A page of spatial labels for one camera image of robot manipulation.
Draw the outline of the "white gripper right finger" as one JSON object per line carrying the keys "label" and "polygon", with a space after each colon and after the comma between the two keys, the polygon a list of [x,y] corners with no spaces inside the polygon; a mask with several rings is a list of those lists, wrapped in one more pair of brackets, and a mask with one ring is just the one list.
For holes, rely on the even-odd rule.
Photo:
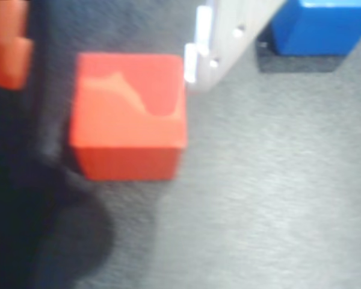
{"label": "white gripper right finger", "polygon": [[223,0],[198,6],[194,40],[184,48],[187,89],[206,92],[217,85],[284,3]]}

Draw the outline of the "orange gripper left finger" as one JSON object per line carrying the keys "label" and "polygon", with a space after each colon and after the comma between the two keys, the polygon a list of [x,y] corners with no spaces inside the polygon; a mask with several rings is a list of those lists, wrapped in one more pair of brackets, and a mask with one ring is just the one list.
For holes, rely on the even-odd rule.
{"label": "orange gripper left finger", "polygon": [[0,1],[0,87],[20,90],[26,84],[33,42],[26,37],[28,1]]}

